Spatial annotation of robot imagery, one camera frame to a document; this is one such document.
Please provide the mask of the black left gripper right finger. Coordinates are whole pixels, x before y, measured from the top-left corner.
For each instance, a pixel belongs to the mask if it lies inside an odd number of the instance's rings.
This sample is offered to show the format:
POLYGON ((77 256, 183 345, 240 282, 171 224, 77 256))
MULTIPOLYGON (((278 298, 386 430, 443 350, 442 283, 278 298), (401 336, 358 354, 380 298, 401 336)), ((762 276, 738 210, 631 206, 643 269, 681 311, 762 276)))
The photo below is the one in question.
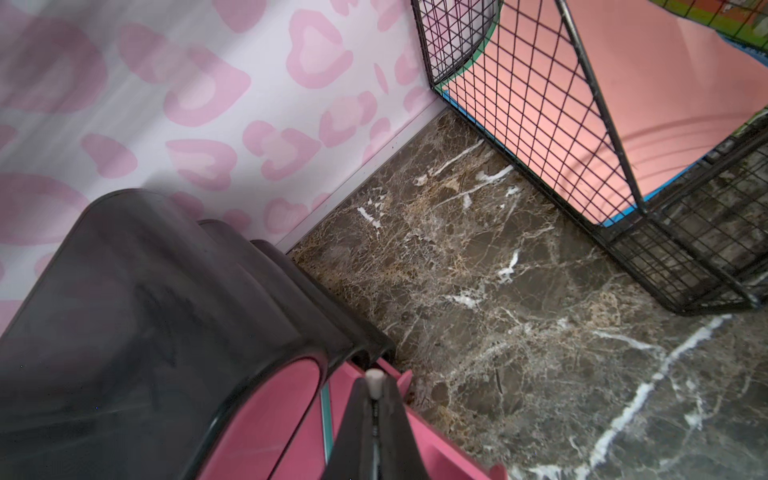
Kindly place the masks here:
POLYGON ((379 478, 428 479, 397 384, 385 376, 378 404, 379 478))

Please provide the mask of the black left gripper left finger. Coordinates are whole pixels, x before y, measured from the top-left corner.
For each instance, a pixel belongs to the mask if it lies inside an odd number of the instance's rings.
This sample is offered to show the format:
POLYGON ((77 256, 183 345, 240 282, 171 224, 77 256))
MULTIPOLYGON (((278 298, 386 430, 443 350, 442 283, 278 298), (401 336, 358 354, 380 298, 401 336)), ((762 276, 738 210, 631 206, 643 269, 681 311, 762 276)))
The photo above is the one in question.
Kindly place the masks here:
POLYGON ((373 475, 373 401, 364 378, 352 386, 323 480, 370 480, 373 475))

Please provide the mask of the black pink drawer cabinet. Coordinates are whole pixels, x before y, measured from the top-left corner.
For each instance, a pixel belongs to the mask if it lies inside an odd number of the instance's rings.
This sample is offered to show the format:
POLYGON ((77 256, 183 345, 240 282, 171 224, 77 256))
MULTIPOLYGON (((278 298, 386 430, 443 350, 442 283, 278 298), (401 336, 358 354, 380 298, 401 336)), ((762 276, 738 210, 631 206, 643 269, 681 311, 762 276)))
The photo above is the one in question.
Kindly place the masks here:
POLYGON ((395 351, 269 242, 156 193, 109 194, 1 304, 1 475, 200 479, 280 368, 317 361, 313 403, 344 363, 395 351))

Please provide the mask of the pink top drawer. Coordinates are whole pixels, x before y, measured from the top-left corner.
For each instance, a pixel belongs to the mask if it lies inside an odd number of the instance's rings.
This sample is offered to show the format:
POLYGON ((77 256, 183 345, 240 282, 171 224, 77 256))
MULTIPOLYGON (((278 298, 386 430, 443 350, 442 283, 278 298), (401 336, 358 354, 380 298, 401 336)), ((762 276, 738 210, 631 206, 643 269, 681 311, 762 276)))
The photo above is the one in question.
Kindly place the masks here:
POLYGON ((308 357, 271 375, 228 422, 198 477, 269 478, 311 406, 321 377, 321 367, 308 357))

